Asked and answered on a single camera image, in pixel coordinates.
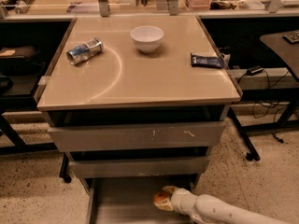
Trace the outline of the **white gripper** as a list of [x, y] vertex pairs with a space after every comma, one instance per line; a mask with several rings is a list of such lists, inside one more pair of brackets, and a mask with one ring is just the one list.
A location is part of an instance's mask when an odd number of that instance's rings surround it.
[[169, 212], [174, 209], [177, 213], [189, 217], [197, 215], [195, 208], [197, 195], [192, 194], [186, 189], [178, 189], [176, 186], [164, 186], [163, 191], [172, 194], [171, 202], [169, 200], [155, 202], [154, 204], [158, 209]]

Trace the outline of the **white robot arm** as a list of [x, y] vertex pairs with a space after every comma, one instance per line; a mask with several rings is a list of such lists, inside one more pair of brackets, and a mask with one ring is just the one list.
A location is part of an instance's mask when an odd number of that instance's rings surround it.
[[158, 209], [188, 216], [195, 224], [289, 224], [175, 186], [164, 186], [154, 195], [153, 202]]

